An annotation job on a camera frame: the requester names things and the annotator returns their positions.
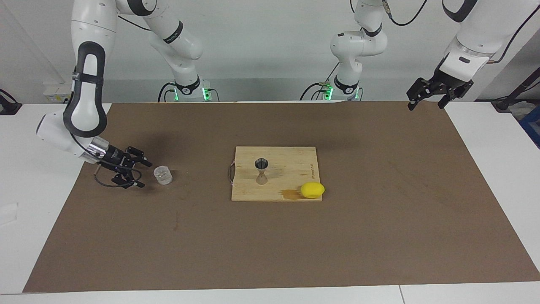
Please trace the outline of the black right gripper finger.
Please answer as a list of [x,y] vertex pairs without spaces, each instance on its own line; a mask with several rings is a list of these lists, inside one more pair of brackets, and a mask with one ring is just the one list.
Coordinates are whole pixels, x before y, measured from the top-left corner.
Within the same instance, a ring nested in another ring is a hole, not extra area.
[[142,150],[139,150],[135,147],[128,147],[127,148],[127,154],[130,155],[131,162],[133,163],[140,163],[144,165],[145,167],[152,167],[153,163],[151,163],[147,157],[144,155],[144,152]]
[[124,188],[131,187],[145,188],[146,184],[141,182],[140,179],[143,176],[142,172],[135,168],[114,168],[114,177],[111,181],[112,188]]

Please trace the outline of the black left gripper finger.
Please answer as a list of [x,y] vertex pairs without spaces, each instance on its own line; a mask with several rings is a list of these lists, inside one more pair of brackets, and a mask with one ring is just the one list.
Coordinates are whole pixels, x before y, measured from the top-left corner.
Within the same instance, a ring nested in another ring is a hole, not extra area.
[[468,90],[474,85],[474,81],[470,80],[461,85],[444,85],[444,94],[443,98],[437,103],[440,109],[444,109],[449,102],[455,100],[456,98],[463,98],[463,96],[468,92]]
[[418,78],[407,90],[408,109],[413,111],[420,101],[430,98],[437,93],[437,81]]

